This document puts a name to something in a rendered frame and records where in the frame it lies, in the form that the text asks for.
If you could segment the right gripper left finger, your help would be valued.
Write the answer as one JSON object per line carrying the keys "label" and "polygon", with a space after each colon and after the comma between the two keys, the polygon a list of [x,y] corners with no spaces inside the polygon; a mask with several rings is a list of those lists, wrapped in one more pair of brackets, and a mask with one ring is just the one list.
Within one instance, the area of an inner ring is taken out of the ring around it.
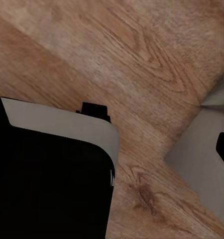
{"label": "right gripper left finger", "polygon": [[13,132],[0,135],[0,180],[18,153],[18,144]]}

